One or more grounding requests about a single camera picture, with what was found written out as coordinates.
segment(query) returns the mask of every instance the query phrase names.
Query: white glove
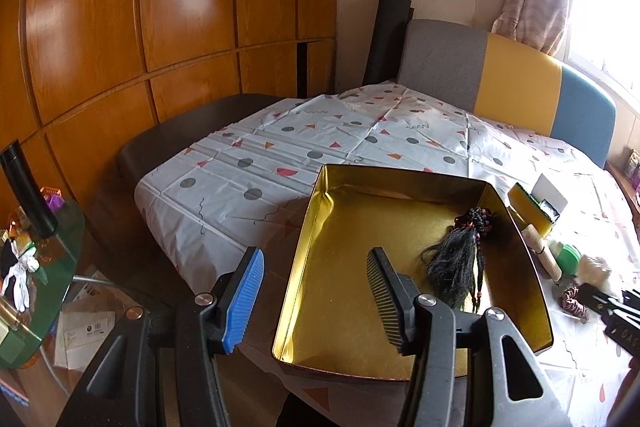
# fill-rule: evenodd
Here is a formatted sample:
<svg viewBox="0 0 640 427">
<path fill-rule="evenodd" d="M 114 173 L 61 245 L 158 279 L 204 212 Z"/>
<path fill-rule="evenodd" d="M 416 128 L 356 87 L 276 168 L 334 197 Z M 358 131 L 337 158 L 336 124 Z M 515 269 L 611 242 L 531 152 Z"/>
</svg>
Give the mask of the white glove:
<svg viewBox="0 0 640 427">
<path fill-rule="evenodd" d="M 15 242 L 11 244 L 12 250 L 15 254 Z M 36 248 L 31 247 L 25 253 L 20 256 L 18 262 L 14 264 L 10 269 L 7 276 L 2 281 L 2 288 L 0 289 L 0 295 L 4 296 L 11 277 L 15 277 L 14 285 L 14 305 L 15 309 L 19 312 L 25 311 L 29 307 L 29 289 L 27 288 L 27 272 L 35 272 L 39 267 L 36 255 Z"/>
</svg>

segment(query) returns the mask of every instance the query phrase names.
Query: box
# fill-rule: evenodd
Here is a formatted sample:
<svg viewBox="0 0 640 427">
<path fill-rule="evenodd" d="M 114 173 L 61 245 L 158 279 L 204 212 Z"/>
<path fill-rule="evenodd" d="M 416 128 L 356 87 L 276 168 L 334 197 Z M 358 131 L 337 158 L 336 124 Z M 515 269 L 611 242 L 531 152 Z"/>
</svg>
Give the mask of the box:
<svg viewBox="0 0 640 427">
<path fill-rule="evenodd" d="M 553 343 L 540 282 L 504 203 L 487 182 L 369 166 L 325 165 L 312 192 L 273 343 L 288 373 L 332 380 L 409 380 L 414 357 L 386 339 L 366 275 L 372 247 L 425 292 L 420 253 L 473 206 L 494 212 L 482 240 L 482 309 L 504 309 L 533 351 Z M 466 352 L 456 354 L 466 374 Z"/>
</svg>

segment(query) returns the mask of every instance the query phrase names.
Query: yellow sponge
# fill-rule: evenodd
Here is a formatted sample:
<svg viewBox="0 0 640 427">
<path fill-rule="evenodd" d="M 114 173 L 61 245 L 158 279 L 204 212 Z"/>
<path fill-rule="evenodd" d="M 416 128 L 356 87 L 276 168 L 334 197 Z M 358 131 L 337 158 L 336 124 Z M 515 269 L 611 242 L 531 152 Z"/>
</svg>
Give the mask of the yellow sponge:
<svg viewBox="0 0 640 427">
<path fill-rule="evenodd" d="M 525 225 L 533 225 L 541 237 L 546 237 L 551 232 L 554 221 L 543 212 L 538 202 L 519 183 L 511 187 L 509 202 Z"/>
</svg>

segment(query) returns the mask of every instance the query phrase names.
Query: patterned tablecloth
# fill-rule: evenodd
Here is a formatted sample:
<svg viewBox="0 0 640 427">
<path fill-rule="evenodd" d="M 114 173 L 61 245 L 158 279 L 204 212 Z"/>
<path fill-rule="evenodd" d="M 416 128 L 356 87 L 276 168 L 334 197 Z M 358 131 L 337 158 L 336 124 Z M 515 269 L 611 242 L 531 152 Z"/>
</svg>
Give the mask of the patterned tablecloth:
<svg viewBox="0 0 640 427">
<path fill-rule="evenodd" d="M 138 184 L 136 203 L 154 237 L 195 293 L 209 291 L 262 248 L 264 283 L 241 344 L 244 354 L 341 426 L 394 426 L 401 383 L 327 383 L 285 374 L 271 343 L 308 196 L 323 164 L 418 169 L 490 182 L 507 200 L 544 172 L 570 204 L 556 225 L 582 253 L 605 257 L 636 283 L 640 248 L 631 214 L 608 172 L 564 142 L 481 120 L 396 84 L 283 100 L 210 134 Z M 556 303 L 558 287 L 536 265 L 554 331 L 538 360 L 575 426 L 604 425 L 629 362 L 593 318 L 583 324 Z M 456 381 L 462 404 L 464 379 Z M 454 409 L 462 418 L 462 409 Z"/>
</svg>

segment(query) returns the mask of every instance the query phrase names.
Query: cardboard tube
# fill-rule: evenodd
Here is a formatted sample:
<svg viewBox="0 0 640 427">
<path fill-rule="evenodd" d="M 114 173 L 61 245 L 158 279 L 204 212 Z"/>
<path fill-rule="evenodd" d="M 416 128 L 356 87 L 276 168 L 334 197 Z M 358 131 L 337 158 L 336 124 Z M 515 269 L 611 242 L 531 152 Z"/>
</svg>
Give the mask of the cardboard tube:
<svg viewBox="0 0 640 427">
<path fill-rule="evenodd" d="M 546 241 L 540 237 L 536 227 L 529 225 L 527 228 L 522 230 L 522 238 L 525 245 L 527 245 L 536 254 L 540 264 L 542 264 L 546 272 L 551 276 L 553 282 L 558 282 L 562 277 L 562 270 L 558 266 L 558 263 L 556 263 L 549 247 L 546 245 Z"/>
</svg>

